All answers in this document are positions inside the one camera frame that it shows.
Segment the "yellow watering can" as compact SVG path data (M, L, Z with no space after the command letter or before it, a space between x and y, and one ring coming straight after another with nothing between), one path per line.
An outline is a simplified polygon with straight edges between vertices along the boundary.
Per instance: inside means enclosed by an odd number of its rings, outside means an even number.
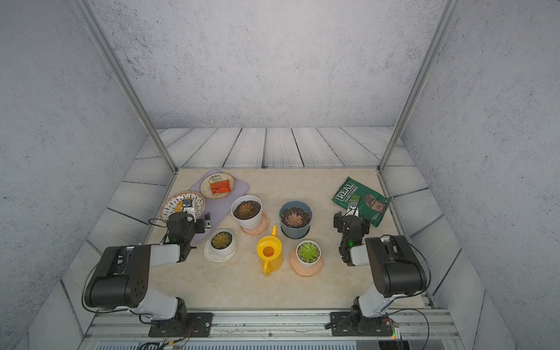
M278 271L283 264L283 246L278 238L277 226L274 226L271 235L259 240L257 245L257 254L260 258L260 264L263 274L268 277L272 272Z

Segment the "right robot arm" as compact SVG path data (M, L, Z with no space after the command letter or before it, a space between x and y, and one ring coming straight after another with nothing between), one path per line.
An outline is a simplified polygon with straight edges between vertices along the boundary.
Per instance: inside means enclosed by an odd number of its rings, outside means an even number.
M338 251L348 266L370 267L373 284L354 299L349 313L332 312L325 326L334 336L380 336L397 338L389 307L398 299L426 291L429 279L413 247L402 236L368 238L370 223L359 217L352 201L345 213L333 217L333 227L342 234Z

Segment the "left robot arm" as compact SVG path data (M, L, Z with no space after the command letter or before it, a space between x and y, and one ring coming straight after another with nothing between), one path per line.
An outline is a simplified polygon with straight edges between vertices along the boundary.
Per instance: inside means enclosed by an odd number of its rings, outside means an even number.
M186 261L195 236L208 233L211 215L198 214L191 199L166 220L167 233L159 244L110 246L85 280L81 302L94 314L131 312L149 325L150 338L207 338L213 315L190 313L185 301L168 296L150 284L150 270Z

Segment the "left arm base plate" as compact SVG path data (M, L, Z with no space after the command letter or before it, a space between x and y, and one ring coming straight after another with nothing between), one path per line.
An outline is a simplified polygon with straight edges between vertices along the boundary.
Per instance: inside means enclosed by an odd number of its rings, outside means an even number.
M181 312L172 319L150 322L150 338L208 338L213 313Z

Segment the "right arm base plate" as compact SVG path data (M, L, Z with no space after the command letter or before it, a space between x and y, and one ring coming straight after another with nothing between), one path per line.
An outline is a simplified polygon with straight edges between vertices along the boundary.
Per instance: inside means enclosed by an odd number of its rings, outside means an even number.
M392 320L389 318L367 318L350 312L331 312L330 322L325 326L332 336L370 336L389 337L395 335Z

